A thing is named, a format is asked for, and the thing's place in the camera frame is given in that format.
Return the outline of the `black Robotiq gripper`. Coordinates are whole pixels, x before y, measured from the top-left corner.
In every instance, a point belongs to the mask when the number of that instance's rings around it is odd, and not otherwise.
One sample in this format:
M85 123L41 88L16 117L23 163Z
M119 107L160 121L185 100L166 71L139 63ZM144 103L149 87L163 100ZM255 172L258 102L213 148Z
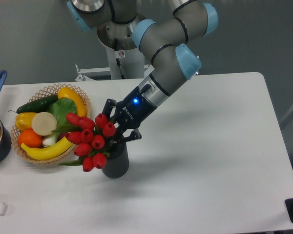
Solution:
M137 86L120 102L110 98L106 100L102 114L108 120L118 123L116 133L113 136L114 144L126 143L142 138L139 131L141 122L157 109L155 105L144 97L144 93L150 88L150 86L144 86L141 90ZM124 136L128 129L132 131L128 136Z

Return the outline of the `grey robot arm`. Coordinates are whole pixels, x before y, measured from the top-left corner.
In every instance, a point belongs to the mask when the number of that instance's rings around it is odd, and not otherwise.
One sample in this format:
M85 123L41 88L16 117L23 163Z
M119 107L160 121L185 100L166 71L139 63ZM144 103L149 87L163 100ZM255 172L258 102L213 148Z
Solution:
M134 0L70 0L66 5L82 30L96 29L101 43L112 49L110 66L121 68L120 53L137 49L153 67L122 101L105 103L103 114L118 124L116 143L140 139L141 122L200 70L187 43L218 25L216 9L197 0L169 1L173 19L162 24L143 18Z

